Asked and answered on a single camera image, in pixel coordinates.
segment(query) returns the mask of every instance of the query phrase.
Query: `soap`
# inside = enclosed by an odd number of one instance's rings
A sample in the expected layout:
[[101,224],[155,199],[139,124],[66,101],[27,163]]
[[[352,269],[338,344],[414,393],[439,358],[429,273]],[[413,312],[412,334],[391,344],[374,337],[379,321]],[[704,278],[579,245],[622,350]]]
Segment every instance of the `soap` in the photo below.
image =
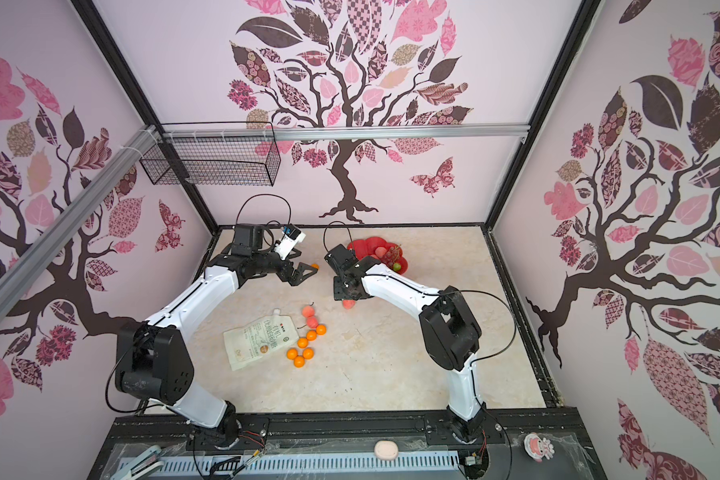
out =
[[398,446],[391,440],[379,440],[373,448],[373,453],[379,460],[391,462],[398,457]]

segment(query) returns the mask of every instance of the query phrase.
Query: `wire basket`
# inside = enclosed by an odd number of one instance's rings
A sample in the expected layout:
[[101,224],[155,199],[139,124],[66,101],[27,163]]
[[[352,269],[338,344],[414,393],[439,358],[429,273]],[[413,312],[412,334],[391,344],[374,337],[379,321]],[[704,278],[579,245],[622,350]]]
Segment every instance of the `wire basket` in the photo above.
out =
[[225,123],[246,124],[256,131],[237,136],[225,130],[165,133],[141,159],[152,183],[174,185],[184,177],[192,184],[273,186],[280,152],[272,123]]

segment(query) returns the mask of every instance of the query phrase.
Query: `beige table surface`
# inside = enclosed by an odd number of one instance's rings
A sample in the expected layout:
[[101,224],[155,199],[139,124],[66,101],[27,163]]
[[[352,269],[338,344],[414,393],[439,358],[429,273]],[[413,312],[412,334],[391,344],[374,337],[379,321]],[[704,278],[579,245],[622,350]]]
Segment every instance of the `beige table surface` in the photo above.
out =
[[[306,229],[296,262],[320,265],[300,286],[276,275],[248,281],[211,312],[192,337],[189,350],[195,381],[231,401],[238,412],[326,412],[353,410],[442,409],[448,404],[446,371],[424,349],[422,332],[407,313],[377,298],[351,310],[333,299],[333,272],[323,257],[322,229]],[[216,253],[232,241],[222,233]],[[400,244],[409,267],[406,277],[443,289],[485,290],[504,298],[499,278],[479,227],[353,228],[352,238],[381,236]],[[329,229],[328,248],[347,244],[346,229]],[[479,356],[503,348],[512,336],[509,312],[495,299],[465,293],[483,331]],[[298,326],[304,305],[314,302],[328,332],[312,342],[315,357],[297,369],[278,351],[233,372],[222,334],[279,308]],[[478,364],[478,390],[489,408],[543,408],[519,336],[509,350]]]

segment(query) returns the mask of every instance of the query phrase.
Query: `wall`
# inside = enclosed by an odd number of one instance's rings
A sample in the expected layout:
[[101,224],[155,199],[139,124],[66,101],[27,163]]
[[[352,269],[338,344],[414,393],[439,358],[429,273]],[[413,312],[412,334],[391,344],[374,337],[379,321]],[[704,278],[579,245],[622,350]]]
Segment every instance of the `wall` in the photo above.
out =
[[[278,128],[525,123],[578,4],[97,3],[162,121],[271,120]],[[278,142],[274,188],[200,191],[221,224],[234,223],[242,202],[264,192],[287,197],[304,224],[479,222],[516,143]],[[271,220],[278,207],[260,205],[248,221]]]
[[609,478],[720,478],[720,0],[605,4],[497,232]]
[[[68,2],[0,1],[0,276],[139,128]],[[111,333],[185,288],[209,239],[180,187],[123,178],[0,324],[0,477],[87,475]]]

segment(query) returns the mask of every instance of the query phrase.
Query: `butterfly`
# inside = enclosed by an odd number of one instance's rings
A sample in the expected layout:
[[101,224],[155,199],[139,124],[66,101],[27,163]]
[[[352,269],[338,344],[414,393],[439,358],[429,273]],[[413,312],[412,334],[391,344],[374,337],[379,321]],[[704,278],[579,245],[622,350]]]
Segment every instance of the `butterfly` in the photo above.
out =
[[176,231],[180,229],[182,223],[186,221],[182,220],[178,214],[171,213],[170,208],[165,205],[162,200],[160,200],[160,216],[163,217],[163,223],[166,228],[163,230],[163,233],[157,237],[155,252],[165,250],[169,246],[171,248],[180,246],[181,236],[179,236]]
[[453,187],[454,176],[451,174],[453,168],[453,157],[451,157],[440,165],[434,177],[431,175],[414,175],[411,177],[411,181],[416,185],[424,187],[424,192],[434,198],[435,192],[440,190],[440,187]]

